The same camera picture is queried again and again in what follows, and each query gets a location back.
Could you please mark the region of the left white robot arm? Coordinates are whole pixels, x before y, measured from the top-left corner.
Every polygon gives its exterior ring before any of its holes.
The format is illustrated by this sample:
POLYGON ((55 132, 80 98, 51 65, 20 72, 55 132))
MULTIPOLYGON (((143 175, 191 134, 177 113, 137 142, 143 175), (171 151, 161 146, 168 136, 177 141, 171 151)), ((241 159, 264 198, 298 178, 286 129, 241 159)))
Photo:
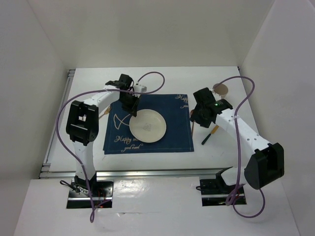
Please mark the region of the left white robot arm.
POLYGON ((74 181, 86 196, 97 192, 93 144, 99 133, 100 113, 119 101, 123 110, 135 117, 141 94, 147 91, 145 86, 134 84, 126 74, 121 74, 117 81, 107 82, 103 89, 84 101, 71 102, 66 124, 66 133, 78 162, 74 181))

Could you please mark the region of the beige paper cup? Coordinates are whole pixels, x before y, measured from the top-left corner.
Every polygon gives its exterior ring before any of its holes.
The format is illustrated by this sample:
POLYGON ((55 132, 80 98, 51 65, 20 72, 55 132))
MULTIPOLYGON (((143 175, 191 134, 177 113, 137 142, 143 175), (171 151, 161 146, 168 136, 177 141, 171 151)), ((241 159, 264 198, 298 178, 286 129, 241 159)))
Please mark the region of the beige paper cup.
POLYGON ((229 91, 225 84, 214 84, 212 90, 220 98, 225 98, 229 91))

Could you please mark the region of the gold fork green handle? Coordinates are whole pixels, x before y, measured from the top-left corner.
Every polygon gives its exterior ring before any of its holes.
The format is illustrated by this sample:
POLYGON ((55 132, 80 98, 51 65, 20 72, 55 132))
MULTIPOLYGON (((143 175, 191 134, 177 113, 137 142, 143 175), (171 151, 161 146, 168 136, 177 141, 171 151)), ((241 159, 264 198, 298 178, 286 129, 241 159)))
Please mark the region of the gold fork green handle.
POLYGON ((109 114, 109 113, 110 113, 110 110, 106 109, 106 110, 104 111, 104 113, 99 116, 98 119, 101 119, 103 116, 105 116, 105 115, 107 115, 107 114, 109 114))

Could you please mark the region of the dark blue cloth placemat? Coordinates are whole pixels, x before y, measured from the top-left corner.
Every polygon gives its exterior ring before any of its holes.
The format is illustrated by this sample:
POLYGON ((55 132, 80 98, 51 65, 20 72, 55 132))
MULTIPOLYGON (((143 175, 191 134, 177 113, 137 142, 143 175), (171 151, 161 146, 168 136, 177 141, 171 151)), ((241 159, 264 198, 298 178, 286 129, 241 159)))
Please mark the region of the dark blue cloth placemat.
POLYGON ((164 136, 153 143, 139 140, 129 128, 132 116, 117 101, 111 105, 108 116, 103 147, 105 154, 194 151, 186 94, 143 95, 138 105, 138 118, 144 109, 158 112, 164 118, 166 128, 159 129, 164 136))

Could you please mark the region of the copper spoon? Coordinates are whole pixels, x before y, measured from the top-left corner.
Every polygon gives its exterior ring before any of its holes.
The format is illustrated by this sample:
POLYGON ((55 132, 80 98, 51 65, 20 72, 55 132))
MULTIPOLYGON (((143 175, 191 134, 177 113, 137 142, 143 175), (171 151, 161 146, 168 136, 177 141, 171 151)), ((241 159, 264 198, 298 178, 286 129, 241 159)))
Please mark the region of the copper spoon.
MULTIPOLYGON (((191 118, 191 116, 192 116, 192 114, 193 114, 193 111, 194 110, 191 110, 190 111, 190 118, 191 118)), ((193 132, 194 132, 194 121, 192 121, 192 126, 191 126, 191 135, 193 136, 193 132)))

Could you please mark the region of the cream round plate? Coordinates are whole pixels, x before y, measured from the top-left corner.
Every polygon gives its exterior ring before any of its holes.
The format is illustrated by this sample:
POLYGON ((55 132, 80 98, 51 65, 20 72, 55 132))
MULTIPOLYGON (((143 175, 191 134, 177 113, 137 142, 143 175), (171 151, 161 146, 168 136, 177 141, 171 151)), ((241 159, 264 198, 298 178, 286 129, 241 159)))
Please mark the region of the cream round plate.
POLYGON ((139 141, 154 143, 162 139, 166 133, 166 121, 157 111, 142 109, 137 116, 129 120, 131 134, 139 141))

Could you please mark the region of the gold knife green handle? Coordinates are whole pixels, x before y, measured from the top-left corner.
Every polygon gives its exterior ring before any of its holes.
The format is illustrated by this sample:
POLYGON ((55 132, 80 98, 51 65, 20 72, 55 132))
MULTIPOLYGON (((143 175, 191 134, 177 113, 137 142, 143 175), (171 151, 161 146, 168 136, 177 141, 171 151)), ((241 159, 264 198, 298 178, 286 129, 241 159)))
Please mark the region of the gold knife green handle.
POLYGON ((206 136, 206 138, 202 141, 202 145, 205 145, 205 143, 208 141, 208 139, 211 137, 211 135, 213 135, 217 130, 218 130, 219 126, 216 125, 211 132, 206 136))

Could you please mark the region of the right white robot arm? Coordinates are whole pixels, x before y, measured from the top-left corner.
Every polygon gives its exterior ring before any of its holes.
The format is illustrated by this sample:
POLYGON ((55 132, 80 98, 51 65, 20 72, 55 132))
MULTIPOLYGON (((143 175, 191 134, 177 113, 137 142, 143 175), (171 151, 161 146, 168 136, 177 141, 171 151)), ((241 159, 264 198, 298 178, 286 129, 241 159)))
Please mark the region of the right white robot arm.
POLYGON ((192 122, 208 128, 211 123, 225 130, 233 139, 237 139, 235 122, 241 145, 242 163, 240 184, 249 184, 253 189, 261 189, 284 175, 284 148, 272 144, 259 136, 239 116, 225 99, 216 101, 208 88, 200 89, 193 94, 196 106, 190 117, 192 122))

